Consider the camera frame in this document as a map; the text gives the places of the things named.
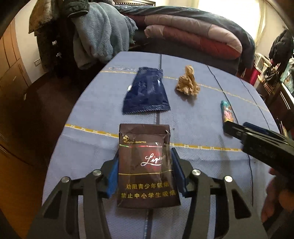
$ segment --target table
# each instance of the table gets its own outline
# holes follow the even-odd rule
[[[176,80],[192,65],[201,91],[197,100],[175,92]],[[122,115],[123,99],[139,67],[161,67],[171,111]],[[52,155],[44,185],[43,202],[63,176],[81,178],[114,157],[120,123],[169,124],[171,145],[181,158],[210,177],[231,175],[260,214],[265,187],[271,176],[268,166],[244,154],[239,140],[222,130],[220,103],[230,101],[239,124],[245,121],[278,132],[266,105],[250,84],[207,65],[153,53],[120,52],[93,79],[74,106]],[[153,210],[116,208],[116,195],[104,200],[112,238],[144,238],[145,223],[152,220],[151,238],[182,238],[191,199],[181,206]],[[211,223],[215,201],[211,203]],[[79,200],[80,236],[83,228]],[[214,228],[209,227],[209,238]]]

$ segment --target clothes pile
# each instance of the clothes pile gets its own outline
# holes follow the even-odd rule
[[[120,51],[133,44],[135,22],[120,14],[112,0],[38,0],[29,20],[29,33],[37,36],[42,66],[50,71],[57,64],[52,45],[54,22],[70,18],[75,25],[73,51],[80,69],[87,69],[97,60],[110,61]]]
[[[278,72],[280,78],[281,74],[285,71],[290,58],[293,55],[294,42],[291,32],[285,29],[273,42],[268,54],[269,58],[272,59],[272,67],[280,64]]]

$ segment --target finger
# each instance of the finger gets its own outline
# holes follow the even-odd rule
[[[271,175],[277,175],[278,174],[278,172],[275,169],[273,169],[273,168],[270,168],[269,173]]]
[[[275,212],[275,204],[268,199],[265,199],[264,206],[261,211],[261,221],[265,222],[268,218],[270,218]]]
[[[275,187],[275,178],[273,178],[267,188],[266,188],[266,193],[267,193],[267,198],[268,200],[270,200],[271,202],[276,202],[278,200],[278,192],[276,190],[276,187]]]
[[[281,191],[279,202],[286,211],[291,213],[294,210],[294,193],[287,189]]]

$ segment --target colorful lighter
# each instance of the colorful lighter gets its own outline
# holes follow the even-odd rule
[[[223,123],[227,121],[234,122],[233,111],[230,103],[226,100],[222,100],[220,107],[223,116]]]

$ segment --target navy plastic packet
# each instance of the navy plastic packet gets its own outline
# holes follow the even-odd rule
[[[123,114],[170,110],[161,69],[140,67],[123,103]]]

